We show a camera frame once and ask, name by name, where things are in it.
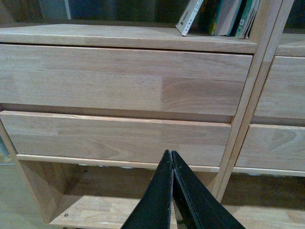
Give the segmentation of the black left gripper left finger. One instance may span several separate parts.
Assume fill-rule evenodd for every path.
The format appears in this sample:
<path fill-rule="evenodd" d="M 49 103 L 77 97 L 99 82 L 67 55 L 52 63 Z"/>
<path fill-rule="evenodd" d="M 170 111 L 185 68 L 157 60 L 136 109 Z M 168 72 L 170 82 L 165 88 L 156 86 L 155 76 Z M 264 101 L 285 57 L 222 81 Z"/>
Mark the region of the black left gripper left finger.
<path fill-rule="evenodd" d="M 173 192 L 173 160 L 166 150 L 144 196 L 123 223 L 123 229 L 169 229 Z"/>

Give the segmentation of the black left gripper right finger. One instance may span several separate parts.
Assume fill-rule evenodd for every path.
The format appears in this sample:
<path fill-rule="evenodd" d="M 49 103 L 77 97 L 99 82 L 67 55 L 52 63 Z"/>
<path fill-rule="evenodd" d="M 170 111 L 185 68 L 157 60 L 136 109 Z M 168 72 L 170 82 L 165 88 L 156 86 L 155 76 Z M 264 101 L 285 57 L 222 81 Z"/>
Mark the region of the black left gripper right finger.
<path fill-rule="evenodd" d="M 211 194 L 182 157 L 172 151 L 173 199 L 179 229 L 243 229 Z"/>

